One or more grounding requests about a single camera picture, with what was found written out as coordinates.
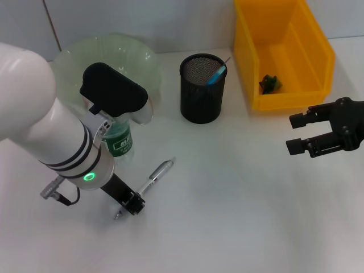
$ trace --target silver pen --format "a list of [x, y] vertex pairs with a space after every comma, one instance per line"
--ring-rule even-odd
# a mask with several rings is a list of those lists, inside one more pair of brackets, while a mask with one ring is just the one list
[[[146, 192], [159, 180], [162, 178], [163, 175], [166, 174], [166, 172], [169, 171], [170, 168], [172, 168], [173, 164], [175, 163], [176, 158], [172, 158], [168, 161], [163, 162], [150, 176], [148, 181], [142, 185], [138, 190], [137, 193], [143, 197], [143, 195], [146, 194]], [[117, 220], [120, 218], [121, 215], [125, 214], [127, 210], [124, 207], [120, 207], [119, 211], [115, 214], [114, 220]]]

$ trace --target white wall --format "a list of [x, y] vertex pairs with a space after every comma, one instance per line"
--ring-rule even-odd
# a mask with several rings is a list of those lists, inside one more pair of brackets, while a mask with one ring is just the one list
[[47, 60], [59, 53], [42, 0], [0, 0], [0, 42], [30, 49]]
[[[63, 48], [91, 35], [122, 32], [157, 52], [230, 46], [233, 0], [45, 0]], [[364, 35], [363, 0], [307, 0], [329, 38]], [[42, 0], [0, 0], [0, 42], [58, 53]]]
[[329, 38], [364, 35], [363, 0], [306, 0]]
[[121, 32], [156, 52], [231, 46], [233, 0], [46, 0], [62, 48]]

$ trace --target green led light ring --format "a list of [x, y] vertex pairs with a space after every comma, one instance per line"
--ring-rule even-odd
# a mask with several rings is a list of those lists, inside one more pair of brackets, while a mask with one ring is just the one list
[[96, 176], [95, 173], [90, 172], [90, 173], [88, 173], [87, 175], [84, 176], [84, 180], [85, 181], [91, 181], [91, 180], [93, 180], [95, 178], [95, 176]]

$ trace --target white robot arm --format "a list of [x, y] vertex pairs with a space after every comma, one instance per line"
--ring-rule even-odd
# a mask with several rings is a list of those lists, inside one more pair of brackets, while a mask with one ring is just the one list
[[[81, 189], [101, 188], [131, 214], [140, 212], [143, 199], [114, 174], [114, 159], [101, 143], [111, 121], [92, 136], [56, 98], [52, 69], [41, 56], [0, 43], [0, 85], [0, 141], [10, 138], [59, 175], [41, 193], [44, 198], [70, 205], [56, 192], [67, 179]], [[146, 123], [152, 118], [149, 99], [135, 110], [116, 120]]]

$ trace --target yellow plastic bin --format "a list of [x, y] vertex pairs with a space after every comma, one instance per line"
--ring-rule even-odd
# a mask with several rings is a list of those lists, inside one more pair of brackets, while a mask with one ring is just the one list
[[[331, 92], [335, 53], [304, 0], [235, 0], [235, 60], [253, 109], [321, 104]], [[265, 75], [283, 87], [263, 95]]]

